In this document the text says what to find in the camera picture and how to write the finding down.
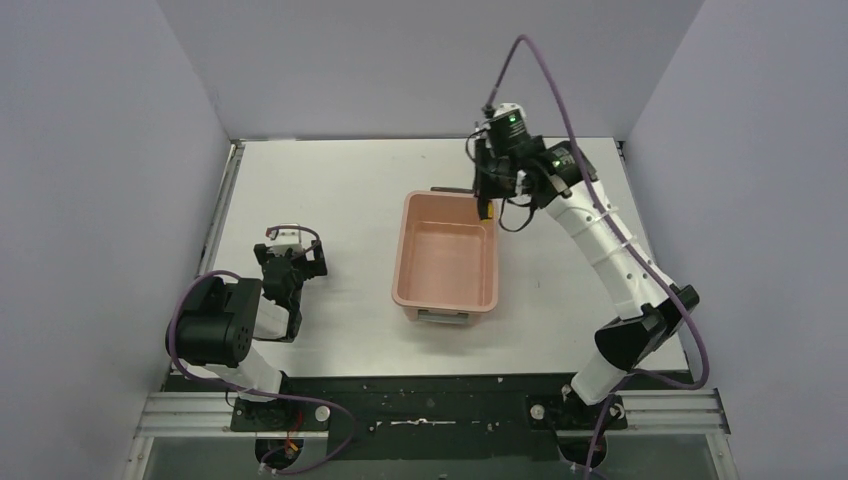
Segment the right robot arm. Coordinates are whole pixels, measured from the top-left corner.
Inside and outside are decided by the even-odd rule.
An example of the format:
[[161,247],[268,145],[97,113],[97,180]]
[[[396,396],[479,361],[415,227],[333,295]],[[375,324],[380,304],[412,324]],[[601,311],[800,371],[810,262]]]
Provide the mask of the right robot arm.
[[598,404],[677,332],[698,294],[659,270],[620,224],[575,140],[547,146],[528,132],[523,110],[512,106],[486,112],[469,141],[478,217],[492,219],[494,201],[525,198],[530,217],[543,211],[569,235],[613,303],[615,318],[595,332],[595,351],[570,383],[584,404]]

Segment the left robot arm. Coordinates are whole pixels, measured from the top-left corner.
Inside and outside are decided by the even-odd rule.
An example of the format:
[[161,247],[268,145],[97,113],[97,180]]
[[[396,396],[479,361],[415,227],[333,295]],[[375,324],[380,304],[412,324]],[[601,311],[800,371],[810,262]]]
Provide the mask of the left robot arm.
[[291,343],[302,324],[307,281],[328,274],[322,242],[298,239],[258,243],[253,254],[260,276],[198,278],[179,302],[165,334],[166,351],[187,377],[187,364],[211,372],[209,379],[255,403],[287,400],[285,374],[254,348],[255,340]]

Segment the black yellow screwdriver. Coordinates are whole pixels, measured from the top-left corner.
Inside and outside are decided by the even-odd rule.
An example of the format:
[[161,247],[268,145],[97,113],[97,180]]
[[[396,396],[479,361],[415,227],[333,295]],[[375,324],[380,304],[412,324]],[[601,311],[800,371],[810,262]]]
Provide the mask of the black yellow screwdriver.
[[479,219],[482,222],[491,221],[494,218],[494,206],[491,201],[486,202],[478,209]]

